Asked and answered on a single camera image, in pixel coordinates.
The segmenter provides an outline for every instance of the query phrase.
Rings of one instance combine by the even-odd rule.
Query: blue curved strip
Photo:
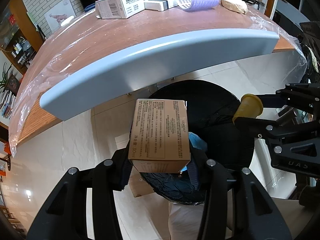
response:
[[[122,49],[78,70],[44,93],[40,106],[67,120],[103,102],[198,69],[270,54],[279,36],[251,29],[170,35]]]

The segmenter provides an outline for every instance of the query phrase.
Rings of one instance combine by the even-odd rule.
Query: white box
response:
[[[147,10],[164,11],[177,5],[176,0],[144,0],[144,7]]]
[[[96,1],[96,17],[102,19],[127,19],[143,10],[143,0]]]

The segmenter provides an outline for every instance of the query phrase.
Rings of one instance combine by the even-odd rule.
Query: wooden table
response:
[[[269,22],[266,25],[267,30],[279,28],[256,10],[243,15],[229,11],[221,5],[215,9],[196,12],[185,12],[178,7],[163,12],[144,10],[128,19],[113,20],[97,19],[95,13],[83,14],[71,25],[55,32],[34,58],[18,93],[18,99],[22,93],[23,102],[28,102],[31,110],[18,136],[17,128],[23,104],[17,106],[9,126],[10,143],[16,137],[18,144],[21,144],[61,122],[40,108],[39,99],[46,90],[64,79],[68,73],[74,73],[121,49],[159,37],[204,29],[257,29],[259,24],[252,20],[255,17]],[[294,47],[280,36],[274,52],[286,50],[294,50]],[[47,83],[48,86],[39,90],[40,85]],[[33,101],[30,100],[30,96],[25,95],[30,92],[30,87],[32,91],[36,91]]]

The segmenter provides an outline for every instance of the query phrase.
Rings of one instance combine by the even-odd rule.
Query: black trash bag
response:
[[[184,80],[159,89],[149,98],[187,101],[188,128],[208,144],[208,158],[225,168],[249,167],[254,138],[241,133],[232,123],[240,101],[224,88],[202,80]],[[164,198],[185,205],[204,203],[205,191],[191,185],[188,172],[181,174],[140,173]]]

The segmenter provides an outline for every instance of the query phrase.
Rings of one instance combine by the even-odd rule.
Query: marble floor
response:
[[[257,61],[261,69],[270,64],[270,58],[266,56],[248,62],[257,64]],[[164,81],[158,86],[184,79],[201,79],[216,83],[241,98],[245,93],[272,93],[288,82],[286,78],[281,78],[276,85],[267,86],[261,76],[263,86],[259,87],[250,80],[247,66],[244,60],[225,63]],[[277,68],[279,66],[274,69],[270,67],[274,72],[278,71]],[[110,158],[115,150],[125,146],[135,100],[149,95],[146,88],[132,95],[121,96],[59,123],[18,147],[17,155],[12,159],[11,171],[7,172],[1,187],[5,204],[27,230],[68,168],[76,166],[82,170],[95,167],[102,160]],[[276,112],[267,109],[262,117],[274,119]],[[273,197],[287,198],[295,188],[294,174],[271,168],[267,146],[262,139],[255,142],[250,169]],[[87,194],[87,231],[88,237],[94,239],[91,191],[88,190]],[[128,186],[123,192],[114,192],[114,195],[125,240],[170,238],[167,200],[155,193],[134,198]]]

